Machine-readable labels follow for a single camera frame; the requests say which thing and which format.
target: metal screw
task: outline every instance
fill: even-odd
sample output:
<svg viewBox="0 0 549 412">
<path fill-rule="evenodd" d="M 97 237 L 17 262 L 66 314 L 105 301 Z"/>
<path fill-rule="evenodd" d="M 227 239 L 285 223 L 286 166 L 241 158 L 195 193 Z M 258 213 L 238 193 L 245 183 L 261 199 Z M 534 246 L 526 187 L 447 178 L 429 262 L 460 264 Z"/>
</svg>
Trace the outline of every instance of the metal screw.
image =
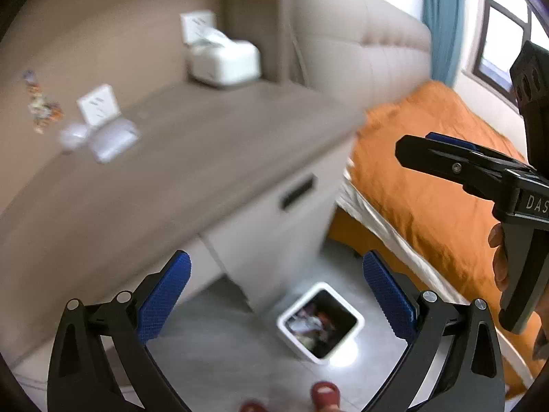
<svg viewBox="0 0 549 412">
<path fill-rule="evenodd" d="M 132 293 L 130 293 L 129 291 L 122 291 L 121 293 L 118 293 L 118 295 L 116 296 L 116 300 L 121 304 L 125 304 L 131 298 L 132 298 Z"/>
<path fill-rule="evenodd" d="M 68 310 L 74 310 L 80 305 L 80 301 L 78 299 L 71 299 L 67 302 L 67 309 Z"/>
<path fill-rule="evenodd" d="M 477 299 L 477 300 L 475 300 L 475 306 L 479 310 L 485 310 L 486 309 L 486 302 L 483 301 L 482 299 Z"/>
<path fill-rule="evenodd" d="M 432 291 L 425 291 L 423 293 L 423 298 L 427 301 L 427 302 L 436 302 L 436 300 L 438 299 L 438 297 L 436 296 L 435 293 L 433 293 Z"/>
</svg>

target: foot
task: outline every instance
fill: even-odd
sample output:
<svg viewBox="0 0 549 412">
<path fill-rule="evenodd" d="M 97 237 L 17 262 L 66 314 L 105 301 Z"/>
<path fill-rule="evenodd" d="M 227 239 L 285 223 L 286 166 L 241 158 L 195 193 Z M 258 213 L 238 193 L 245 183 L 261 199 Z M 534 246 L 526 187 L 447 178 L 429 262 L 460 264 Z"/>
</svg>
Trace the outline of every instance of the foot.
<svg viewBox="0 0 549 412">
<path fill-rule="evenodd" d="M 240 409 L 240 412 L 268 412 L 265 406 L 258 401 L 246 401 Z"/>
<path fill-rule="evenodd" d="M 333 412 L 339 410 L 341 394 L 334 383 L 320 381 L 311 387 L 311 400 L 318 412 Z"/>
</svg>

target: wooden countertop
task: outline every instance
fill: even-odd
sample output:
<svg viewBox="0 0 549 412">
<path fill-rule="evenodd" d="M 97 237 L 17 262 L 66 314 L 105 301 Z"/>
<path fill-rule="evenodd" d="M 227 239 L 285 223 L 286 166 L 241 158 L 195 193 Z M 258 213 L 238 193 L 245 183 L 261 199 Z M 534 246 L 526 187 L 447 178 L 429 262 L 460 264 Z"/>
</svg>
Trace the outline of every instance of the wooden countertop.
<svg viewBox="0 0 549 412">
<path fill-rule="evenodd" d="M 0 217 L 0 352 L 55 331 L 72 297 L 96 302 L 301 168 L 364 122 L 295 84 L 185 83 L 123 115 L 142 133 L 106 165 L 85 147 L 52 160 Z"/>
</svg>

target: white bedsheet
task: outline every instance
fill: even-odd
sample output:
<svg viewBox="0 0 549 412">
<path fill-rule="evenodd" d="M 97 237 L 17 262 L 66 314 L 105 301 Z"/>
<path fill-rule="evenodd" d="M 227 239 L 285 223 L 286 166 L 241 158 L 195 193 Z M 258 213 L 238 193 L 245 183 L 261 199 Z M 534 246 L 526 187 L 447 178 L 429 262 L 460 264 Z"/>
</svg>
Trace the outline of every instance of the white bedsheet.
<svg viewBox="0 0 549 412">
<path fill-rule="evenodd" d="M 355 186 L 352 185 L 347 171 L 341 185 L 337 204 L 351 217 L 374 233 L 401 262 L 408 266 L 441 299 L 456 304 L 468 305 L 470 303 L 429 262 L 416 253 L 406 240 L 396 232 L 396 229 L 372 207 Z M 510 341 L 497 328 L 496 332 L 498 333 L 501 354 L 521 377 L 524 385 L 527 388 L 530 387 L 534 378 L 528 365 L 526 365 L 526 362 L 511 345 Z"/>
</svg>

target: blue gripper pad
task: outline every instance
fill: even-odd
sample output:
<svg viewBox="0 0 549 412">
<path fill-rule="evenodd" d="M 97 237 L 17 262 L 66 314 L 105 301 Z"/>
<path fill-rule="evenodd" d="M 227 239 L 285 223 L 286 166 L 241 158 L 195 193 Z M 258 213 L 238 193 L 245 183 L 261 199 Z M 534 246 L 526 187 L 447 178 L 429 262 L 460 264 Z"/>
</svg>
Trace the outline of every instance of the blue gripper pad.
<svg viewBox="0 0 549 412">
<path fill-rule="evenodd" d="M 375 253 L 364 255 L 362 271 L 394 334 L 409 345 L 416 337 L 416 311 Z"/>
<path fill-rule="evenodd" d="M 446 136 L 445 134 L 434 133 L 433 131 L 425 136 L 425 138 L 432 139 L 433 141 L 444 142 L 453 146 L 463 147 L 464 149 L 479 151 L 477 145 L 473 144 L 472 142 L 464 141 L 463 139 L 453 138 L 451 136 Z"/>
<path fill-rule="evenodd" d="M 175 302 L 190 279 L 190 257 L 181 252 L 152 293 L 141 306 L 137 316 L 137 337 L 142 344 L 158 336 Z"/>
</svg>

